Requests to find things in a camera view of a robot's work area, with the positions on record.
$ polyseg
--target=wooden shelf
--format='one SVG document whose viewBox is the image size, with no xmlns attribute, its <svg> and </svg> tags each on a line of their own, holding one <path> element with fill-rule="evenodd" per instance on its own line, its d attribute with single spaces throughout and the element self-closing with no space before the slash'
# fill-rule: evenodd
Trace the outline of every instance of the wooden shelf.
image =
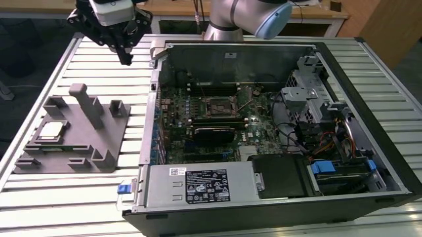
<svg viewBox="0 0 422 237">
<path fill-rule="evenodd" d="M 204 15 L 209 15 L 209 1 L 204 0 Z M 192 0 L 149 0 L 141 9 L 152 12 L 153 15 L 193 15 Z M 24 13 L 70 13 L 74 8 L 74 0 L 0 0 L 1 12 L 24 12 Z M 325 7 L 308 6 L 301 8 L 303 18 L 348 18 L 345 12 L 325 10 Z M 300 18 L 300 10 L 293 9 L 292 18 Z"/>
</svg>

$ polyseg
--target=motherboard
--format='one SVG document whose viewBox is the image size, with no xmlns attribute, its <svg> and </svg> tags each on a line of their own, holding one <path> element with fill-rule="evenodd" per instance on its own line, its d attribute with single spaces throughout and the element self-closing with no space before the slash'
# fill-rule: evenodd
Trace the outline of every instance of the motherboard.
<svg viewBox="0 0 422 237">
<path fill-rule="evenodd" d="M 243 161 L 243 151 L 281 153 L 269 114 L 275 94 L 261 84 L 163 86 L 167 164 Z"/>
</svg>

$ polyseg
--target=white table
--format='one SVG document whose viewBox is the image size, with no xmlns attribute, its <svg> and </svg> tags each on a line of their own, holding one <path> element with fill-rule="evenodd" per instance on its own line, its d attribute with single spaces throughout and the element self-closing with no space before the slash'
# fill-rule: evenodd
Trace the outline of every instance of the white table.
<svg viewBox="0 0 422 237">
<path fill-rule="evenodd" d="M 116 186 L 137 174 L 147 92 L 151 80 L 149 46 L 155 39 L 197 40 L 193 35 L 147 35 L 132 53 L 133 64 L 89 39 L 73 39 L 34 106 L 0 161 L 0 237 L 141 237 L 114 208 Z M 419 179 L 422 178 L 422 107 L 364 43 L 340 38 L 279 37 L 277 41 L 321 41 Z M 66 94 L 72 83 L 85 83 L 100 101 L 121 99 L 132 105 L 117 170 L 110 174 L 10 174 L 22 146 L 45 111 L 49 95 Z M 332 84 L 332 90 L 341 98 Z M 351 222 L 199 236 L 420 236 L 422 204 L 415 201 L 382 209 Z"/>
</svg>

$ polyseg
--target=metal bracket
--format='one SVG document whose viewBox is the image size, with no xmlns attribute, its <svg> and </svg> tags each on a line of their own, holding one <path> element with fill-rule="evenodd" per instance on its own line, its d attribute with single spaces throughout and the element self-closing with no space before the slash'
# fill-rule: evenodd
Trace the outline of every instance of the metal bracket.
<svg viewBox="0 0 422 237">
<path fill-rule="evenodd" d="M 151 42 L 149 47 L 149 55 L 152 60 L 157 60 L 163 55 L 167 54 L 165 51 L 165 41 L 164 40 L 153 40 Z"/>
</svg>

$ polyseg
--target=blue latch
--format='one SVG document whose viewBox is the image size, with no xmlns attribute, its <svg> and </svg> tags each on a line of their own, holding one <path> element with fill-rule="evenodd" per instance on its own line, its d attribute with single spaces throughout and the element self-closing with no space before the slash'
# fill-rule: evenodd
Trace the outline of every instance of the blue latch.
<svg viewBox="0 0 422 237">
<path fill-rule="evenodd" d="M 371 159 L 367 160 L 367 163 L 368 163 L 368 168 L 370 168 L 370 170 L 371 170 L 371 171 L 376 170 L 375 162 L 374 162 Z"/>
<path fill-rule="evenodd" d="M 118 184 L 117 194 L 129 194 L 132 192 L 132 187 L 129 184 Z"/>
<path fill-rule="evenodd" d="M 316 161 L 311 164 L 311 169 L 313 174 L 335 172 L 332 162 L 327 160 Z"/>
</svg>

